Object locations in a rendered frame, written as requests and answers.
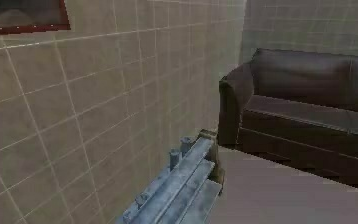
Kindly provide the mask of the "blue-grey wooden bench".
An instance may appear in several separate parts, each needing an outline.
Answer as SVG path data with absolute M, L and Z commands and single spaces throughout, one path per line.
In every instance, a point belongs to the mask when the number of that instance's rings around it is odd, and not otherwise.
M 224 177 L 216 132 L 183 137 L 169 152 L 169 164 L 113 224 L 205 224 Z

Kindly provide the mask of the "dark brown leather sofa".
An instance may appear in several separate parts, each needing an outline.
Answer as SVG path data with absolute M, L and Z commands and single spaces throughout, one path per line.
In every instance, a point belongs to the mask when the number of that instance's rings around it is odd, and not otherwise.
M 358 188 L 358 56 L 259 48 L 219 93 L 220 145 Z

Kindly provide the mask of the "red framed wall picture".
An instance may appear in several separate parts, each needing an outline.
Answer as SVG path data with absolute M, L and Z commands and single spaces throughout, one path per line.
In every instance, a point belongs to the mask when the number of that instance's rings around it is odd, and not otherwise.
M 0 0 L 0 35 L 70 29 L 65 0 Z

